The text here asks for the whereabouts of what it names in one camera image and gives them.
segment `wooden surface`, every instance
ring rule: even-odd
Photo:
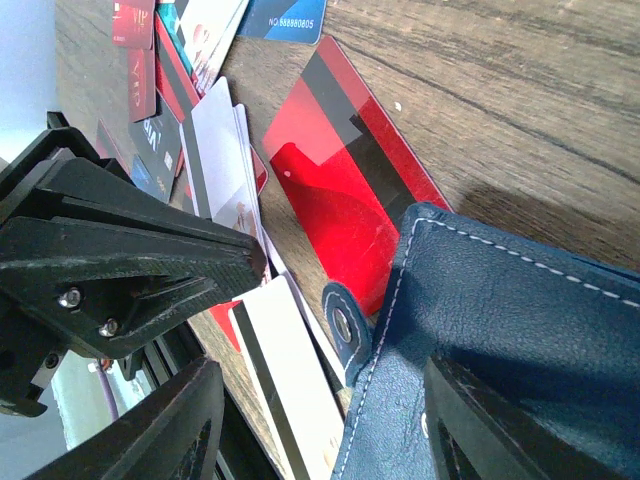
[[[126,55],[111,45],[111,1],[57,3],[61,107],[90,139],[103,118],[130,160]],[[634,0],[329,0],[323,33],[336,37],[457,212],[637,271],[639,19]],[[260,154],[313,50],[234,42],[224,72]],[[321,318],[327,278],[275,177],[261,205]],[[240,356],[207,315],[191,323],[273,454]]]

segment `blue wallet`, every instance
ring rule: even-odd
[[[423,380],[434,353],[576,450],[640,477],[637,273],[410,207],[334,479],[435,478]]]

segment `white stitching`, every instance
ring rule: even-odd
[[[353,352],[349,357],[349,360],[347,360],[347,364],[344,367],[344,373],[346,374],[349,365],[351,365],[351,361],[356,357],[356,355],[360,351],[360,348],[362,347],[362,336],[360,335],[360,327],[358,326],[359,322],[356,321],[355,315],[351,311],[351,308],[349,308],[349,304],[336,292],[329,292],[329,295],[327,295],[327,298],[325,298],[324,301],[324,315],[325,317],[327,317],[327,321],[329,321],[329,313],[327,312],[327,307],[329,306],[329,299],[331,298],[331,295],[335,295],[336,297],[338,297],[338,299],[342,301],[342,303],[344,303],[344,306],[347,307],[347,310],[349,310],[349,315],[351,316],[351,322],[356,326],[356,331],[358,332],[358,346],[356,347],[355,352]]]
[[[380,352],[382,351],[382,347],[384,345],[384,341],[387,337],[387,331],[389,330],[389,323],[391,321],[391,315],[393,313],[393,307],[396,304],[396,299],[398,296],[398,291],[400,290],[400,284],[402,283],[402,278],[404,276],[404,271],[407,267],[407,260],[409,258],[409,251],[411,250],[411,244],[413,243],[413,237],[415,236],[416,233],[416,226],[418,225],[418,222],[422,222],[422,221],[426,221],[428,223],[433,223],[436,224],[438,226],[441,227],[446,227],[448,230],[451,231],[456,231],[458,233],[460,233],[460,231],[454,227],[451,227],[449,225],[446,225],[443,222],[439,222],[436,220],[431,220],[429,218],[416,218],[415,222],[413,222],[413,227],[411,228],[411,236],[409,237],[409,242],[407,244],[407,250],[404,252],[404,260],[402,261],[402,269],[400,270],[400,275],[398,276],[398,281],[396,283],[396,288],[393,292],[393,298],[391,299],[391,305],[389,306],[389,313],[387,314],[387,318],[385,320],[385,324],[384,324],[384,329],[382,330],[382,337],[380,338],[380,343],[378,343],[378,346],[376,348],[376,352],[373,356],[373,363],[371,364],[371,369],[369,370],[369,375],[367,375],[367,381],[364,385],[364,389],[362,391],[362,399],[360,400],[360,404],[358,405],[358,410],[356,412],[356,419],[353,423],[353,430],[351,431],[351,436],[349,437],[349,444],[347,445],[347,451],[345,452],[345,457],[344,457],[344,461],[342,462],[342,466],[340,467],[340,474],[338,475],[338,479],[342,478],[342,474],[344,473],[344,469],[347,466],[347,461],[349,460],[349,454],[351,453],[351,446],[353,445],[353,439],[356,435],[356,430],[358,429],[358,423],[360,422],[360,415],[362,414],[362,408],[364,407],[364,402],[367,398],[367,392],[369,391],[369,385],[371,384],[371,379],[373,377],[373,372],[376,369],[376,366],[378,365],[378,359],[380,358]],[[509,249],[507,247],[503,247],[502,245],[496,245],[493,242],[490,242],[489,240],[484,240],[480,237],[475,237],[475,236],[471,236],[469,235],[469,239],[470,240],[476,240],[476,238],[481,241],[482,243],[484,243],[485,245],[493,245],[495,248],[497,248],[498,250],[503,250],[503,251],[508,251]],[[524,260],[525,262],[530,262],[531,259],[528,257],[523,257],[522,255],[518,254],[518,257],[521,260]],[[538,263],[535,262],[534,265],[538,268],[542,268],[542,269],[547,269],[550,272],[559,275],[559,270],[554,270],[554,269],[550,269],[549,267],[547,267],[546,265],[542,264],[542,263]],[[574,282],[574,283],[580,283],[582,284],[583,287],[585,288],[596,288],[598,291],[600,291],[603,295],[609,297],[609,298],[613,298],[613,299],[617,299],[620,300],[620,295],[613,293],[613,292],[607,292],[604,290],[601,290],[599,287],[595,287],[594,285],[590,285],[588,283],[583,282],[582,280],[580,280],[579,278],[573,277],[571,275],[564,275],[564,278],[566,278],[568,281],[570,282]],[[633,308],[638,308],[640,309],[640,303],[636,303],[633,302],[631,300],[620,300],[623,304],[633,307]]]

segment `bolt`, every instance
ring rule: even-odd
[[[349,322],[347,321],[347,317],[344,316],[342,310],[339,308],[333,309],[333,324],[336,326],[336,330],[338,331],[338,335],[344,343],[351,342],[351,327],[349,326]]]
[[[44,366],[48,369],[56,368],[58,366],[58,362],[60,361],[60,357],[57,353],[50,353],[47,355],[47,358],[44,360]]]
[[[80,305],[81,301],[82,293],[80,293],[80,290],[78,290],[76,287],[71,287],[69,290],[63,293],[60,298],[58,298],[58,304],[62,308],[68,309],[76,308],[78,305]]]
[[[109,320],[107,320],[107,323],[105,323],[103,326],[100,327],[100,329],[98,330],[98,333],[100,335],[102,335],[103,337],[113,337],[116,332],[118,331],[118,328],[120,328],[120,325],[118,325],[118,322],[113,319],[110,318]]]

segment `screw hole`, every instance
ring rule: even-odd
[[[16,354],[10,350],[0,352],[0,370],[9,370],[16,364]]]

